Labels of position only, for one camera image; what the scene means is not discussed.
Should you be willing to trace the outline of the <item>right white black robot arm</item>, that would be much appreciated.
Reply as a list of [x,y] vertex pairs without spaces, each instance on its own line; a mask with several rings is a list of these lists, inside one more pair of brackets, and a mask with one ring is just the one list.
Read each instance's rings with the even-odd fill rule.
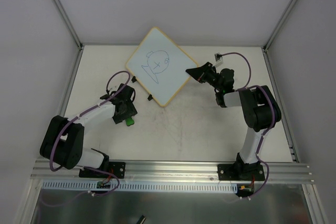
[[217,165],[220,181],[265,181],[259,157],[265,135],[281,120],[280,108],[268,86],[234,90],[234,70],[216,72],[211,63],[185,72],[199,83],[208,83],[215,90],[217,104],[222,108],[240,107],[247,125],[242,149],[232,164]]

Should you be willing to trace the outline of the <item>white whiteboard with yellow frame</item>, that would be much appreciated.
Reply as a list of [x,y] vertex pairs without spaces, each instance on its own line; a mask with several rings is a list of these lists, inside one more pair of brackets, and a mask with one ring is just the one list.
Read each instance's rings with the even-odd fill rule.
[[198,64],[163,31],[153,27],[125,67],[156,103],[165,107],[191,78],[186,69]]

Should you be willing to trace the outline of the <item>green whiteboard eraser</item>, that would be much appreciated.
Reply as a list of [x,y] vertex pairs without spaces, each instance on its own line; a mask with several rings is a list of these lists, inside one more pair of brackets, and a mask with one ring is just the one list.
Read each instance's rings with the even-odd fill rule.
[[127,119],[125,120],[125,123],[126,123],[127,126],[132,126],[132,125],[135,124],[134,119],[133,119],[132,117],[127,118]]

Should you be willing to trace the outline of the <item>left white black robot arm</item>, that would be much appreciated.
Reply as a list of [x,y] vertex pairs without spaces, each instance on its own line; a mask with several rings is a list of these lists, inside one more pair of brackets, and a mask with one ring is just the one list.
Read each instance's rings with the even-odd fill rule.
[[96,105],[76,116],[54,116],[40,147],[41,156],[49,159],[50,170],[79,167],[82,178],[123,178],[125,163],[112,162],[104,152],[85,148],[84,138],[106,120],[133,125],[133,116],[137,114],[134,100],[135,89],[122,83],[116,91],[107,91]]

